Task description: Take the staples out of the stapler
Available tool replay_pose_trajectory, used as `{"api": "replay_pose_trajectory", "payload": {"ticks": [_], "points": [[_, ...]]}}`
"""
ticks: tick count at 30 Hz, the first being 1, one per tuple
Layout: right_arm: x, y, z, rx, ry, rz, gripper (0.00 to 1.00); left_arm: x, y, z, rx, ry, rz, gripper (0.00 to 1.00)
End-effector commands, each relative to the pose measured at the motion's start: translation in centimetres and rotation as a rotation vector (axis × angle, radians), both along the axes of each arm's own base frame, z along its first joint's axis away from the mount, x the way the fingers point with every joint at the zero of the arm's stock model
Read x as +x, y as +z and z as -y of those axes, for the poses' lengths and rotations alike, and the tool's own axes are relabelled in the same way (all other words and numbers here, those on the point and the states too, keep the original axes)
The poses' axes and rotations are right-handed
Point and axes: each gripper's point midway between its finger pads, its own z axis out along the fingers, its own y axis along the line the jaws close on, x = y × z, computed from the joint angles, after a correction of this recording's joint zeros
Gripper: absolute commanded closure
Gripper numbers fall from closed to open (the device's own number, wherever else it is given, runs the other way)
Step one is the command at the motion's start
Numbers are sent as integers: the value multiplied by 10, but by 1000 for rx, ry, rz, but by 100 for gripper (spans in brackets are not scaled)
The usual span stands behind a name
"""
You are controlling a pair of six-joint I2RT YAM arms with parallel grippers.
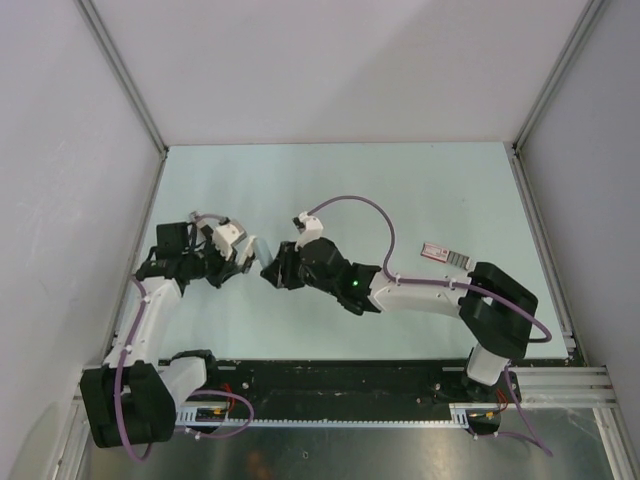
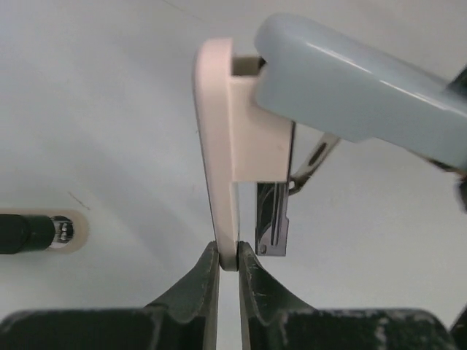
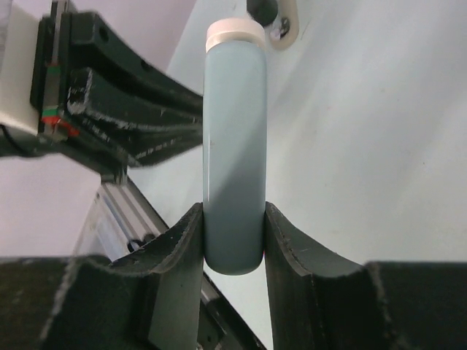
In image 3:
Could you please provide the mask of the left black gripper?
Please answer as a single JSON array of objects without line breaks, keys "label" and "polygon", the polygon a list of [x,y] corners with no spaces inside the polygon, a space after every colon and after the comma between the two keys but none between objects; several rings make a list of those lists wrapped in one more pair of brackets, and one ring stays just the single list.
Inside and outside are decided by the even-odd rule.
[{"label": "left black gripper", "polygon": [[[60,100],[59,39],[63,16],[75,10],[72,1],[52,1],[38,19],[1,2],[3,158],[54,153],[79,134]],[[99,13],[71,14],[70,50],[66,112],[118,161],[141,168],[201,145],[201,115],[176,109],[201,109],[202,96],[140,57]]]}]

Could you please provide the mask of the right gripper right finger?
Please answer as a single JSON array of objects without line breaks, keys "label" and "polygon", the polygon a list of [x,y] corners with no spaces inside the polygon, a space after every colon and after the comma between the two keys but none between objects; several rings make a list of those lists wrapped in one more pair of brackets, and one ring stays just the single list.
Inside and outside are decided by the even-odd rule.
[{"label": "right gripper right finger", "polygon": [[272,203],[265,259],[276,349],[464,349],[466,264],[359,265],[295,227]]}]

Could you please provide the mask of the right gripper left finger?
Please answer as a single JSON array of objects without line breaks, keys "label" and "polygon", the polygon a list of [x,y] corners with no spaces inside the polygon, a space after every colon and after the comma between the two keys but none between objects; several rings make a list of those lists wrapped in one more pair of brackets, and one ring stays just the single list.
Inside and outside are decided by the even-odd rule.
[{"label": "right gripper left finger", "polygon": [[[202,206],[181,228],[203,264]],[[21,257],[1,260],[3,349],[149,349],[130,339],[141,278],[96,257]]]}]

